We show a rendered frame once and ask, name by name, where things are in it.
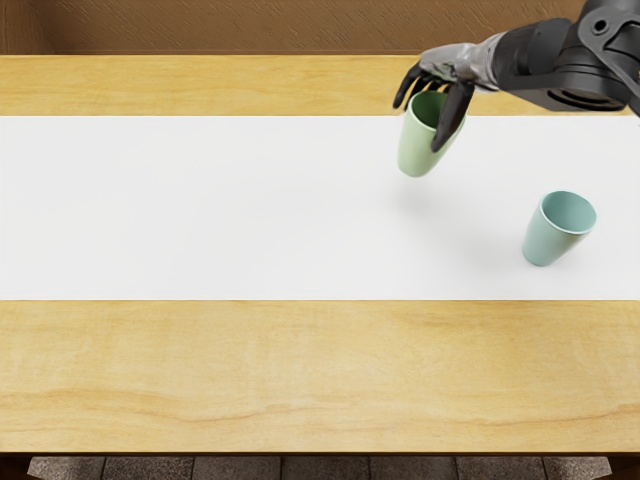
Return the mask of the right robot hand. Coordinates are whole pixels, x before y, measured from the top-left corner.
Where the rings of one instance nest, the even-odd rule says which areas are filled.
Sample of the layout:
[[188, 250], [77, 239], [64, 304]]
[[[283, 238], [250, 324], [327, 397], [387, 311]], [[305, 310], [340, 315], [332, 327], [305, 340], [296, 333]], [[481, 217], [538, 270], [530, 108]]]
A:
[[411, 100], [424, 89], [446, 86], [445, 103], [439, 114], [431, 150], [439, 152], [460, 127], [476, 90], [499, 91], [492, 62], [505, 33], [495, 34], [481, 43], [455, 43], [424, 51], [407, 71], [393, 100], [399, 108], [405, 96]]

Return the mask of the light green cup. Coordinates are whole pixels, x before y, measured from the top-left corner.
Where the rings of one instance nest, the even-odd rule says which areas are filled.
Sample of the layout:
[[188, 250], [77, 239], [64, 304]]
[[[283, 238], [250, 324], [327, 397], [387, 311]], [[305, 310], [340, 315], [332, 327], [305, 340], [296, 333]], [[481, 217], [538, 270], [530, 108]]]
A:
[[400, 134], [397, 164], [410, 177], [422, 177], [432, 170], [447, 153], [462, 130], [466, 118], [451, 138], [437, 152], [432, 150], [447, 94], [425, 90], [407, 104]]

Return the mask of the pale teal cup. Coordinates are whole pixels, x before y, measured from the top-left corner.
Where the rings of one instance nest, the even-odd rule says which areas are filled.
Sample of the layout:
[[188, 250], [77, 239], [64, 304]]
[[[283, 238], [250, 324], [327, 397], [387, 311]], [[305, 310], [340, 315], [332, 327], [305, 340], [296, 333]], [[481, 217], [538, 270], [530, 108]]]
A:
[[550, 192], [529, 221], [522, 254], [535, 266], [549, 266], [583, 241], [596, 222], [596, 210], [584, 197], [569, 191]]

